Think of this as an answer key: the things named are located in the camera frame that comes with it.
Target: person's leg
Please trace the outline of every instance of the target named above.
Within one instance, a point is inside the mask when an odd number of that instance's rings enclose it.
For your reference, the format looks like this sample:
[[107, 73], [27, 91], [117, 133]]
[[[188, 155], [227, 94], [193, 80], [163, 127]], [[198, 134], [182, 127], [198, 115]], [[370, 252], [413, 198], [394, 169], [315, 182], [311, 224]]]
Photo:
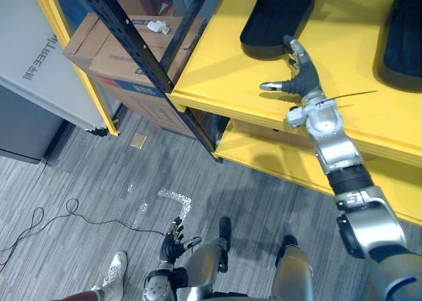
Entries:
[[271, 298], [280, 301], [312, 301], [312, 271], [308, 256], [287, 235], [277, 255]]
[[111, 261], [107, 275], [102, 286], [93, 286], [94, 292], [101, 294], [100, 301], [120, 301], [123, 297], [123, 278], [127, 268], [127, 255], [119, 251]]
[[114, 255], [102, 286], [57, 301], [120, 301], [123, 297], [123, 277], [127, 268], [127, 255], [119, 251]]
[[102, 301], [98, 291], [86, 291], [56, 301]]

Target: robotic hand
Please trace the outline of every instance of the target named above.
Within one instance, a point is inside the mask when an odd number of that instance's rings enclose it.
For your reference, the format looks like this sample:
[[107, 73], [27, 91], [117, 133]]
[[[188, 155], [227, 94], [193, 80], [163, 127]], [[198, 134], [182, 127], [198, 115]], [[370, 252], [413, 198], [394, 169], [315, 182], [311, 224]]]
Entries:
[[184, 268], [175, 268], [177, 258], [189, 248], [198, 245], [201, 237], [181, 243], [183, 226], [180, 217], [174, 219], [164, 237], [160, 248], [160, 262], [156, 270], [145, 279], [144, 301], [175, 301], [177, 288], [187, 286], [187, 274]]
[[422, 300], [422, 257], [406, 249], [396, 215], [353, 141], [346, 135], [334, 99], [324, 95], [315, 66], [305, 48], [284, 37], [289, 60], [298, 74], [290, 81], [262, 83], [263, 90], [299, 94], [302, 107], [287, 113], [292, 127], [306, 125], [315, 155], [335, 193], [337, 219], [348, 253], [369, 264], [378, 294], [385, 300]]

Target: black cable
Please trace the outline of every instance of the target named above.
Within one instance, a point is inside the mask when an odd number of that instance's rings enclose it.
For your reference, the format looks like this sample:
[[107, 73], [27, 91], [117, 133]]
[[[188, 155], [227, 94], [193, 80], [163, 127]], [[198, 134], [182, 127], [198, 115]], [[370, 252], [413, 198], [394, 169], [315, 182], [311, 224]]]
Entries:
[[[70, 202], [74, 201], [75, 202], [75, 208], [74, 209], [70, 209]], [[58, 215], [56, 217], [53, 217], [51, 220], [49, 220], [43, 227], [41, 227], [37, 232], [35, 233], [31, 233], [31, 231], [37, 227], [38, 225], [40, 225], [44, 219], [44, 208], [42, 207], [37, 207], [34, 209], [34, 211], [32, 212], [32, 220], [31, 220], [31, 226], [29, 228], [27, 228], [26, 230], [24, 230], [23, 232], [21, 232], [19, 234], [19, 236], [17, 237], [17, 239], [15, 240], [15, 242], [8, 248], [2, 249], [0, 251], [8, 251], [10, 250], [9, 255], [6, 258], [6, 261], [4, 263], [0, 263], [0, 273], [4, 270], [4, 268], [6, 267], [6, 265], [9, 263], [13, 253], [16, 250], [16, 247], [18, 246], [19, 242], [21, 240], [23, 240], [24, 238], [28, 238], [34, 235], [39, 234], [40, 232], [42, 232], [48, 225], [50, 225], [53, 221], [59, 219], [59, 218], [65, 218], [65, 217], [69, 217], [71, 215], [73, 215], [74, 217], [80, 217], [82, 220], [84, 220], [85, 222], [87, 222], [88, 224], [93, 224], [93, 225], [103, 225], [103, 224], [109, 224], [109, 223], [119, 223], [120, 225], [128, 228], [129, 230], [133, 230], [135, 232], [145, 232], [145, 233], [155, 233], [155, 234], [159, 234], [161, 236], [166, 236], [164, 233], [158, 232], [157, 230], [140, 230], [138, 228], [133, 228], [131, 226], [129, 226], [129, 224], [127, 224], [126, 222], [122, 221], [122, 220], [107, 220], [104, 222], [92, 222], [90, 221], [88, 218], [86, 218], [84, 215], [78, 214], [76, 213], [76, 210], [79, 208], [79, 200], [78, 199], [69, 199], [66, 202], [66, 210], [68, 212], [68, 214], [66, 215]], [[41, 218], [38, 222], [35, 222], [35, 217], [36, 217], [36, 213], [37, 211], [41, 211]]]

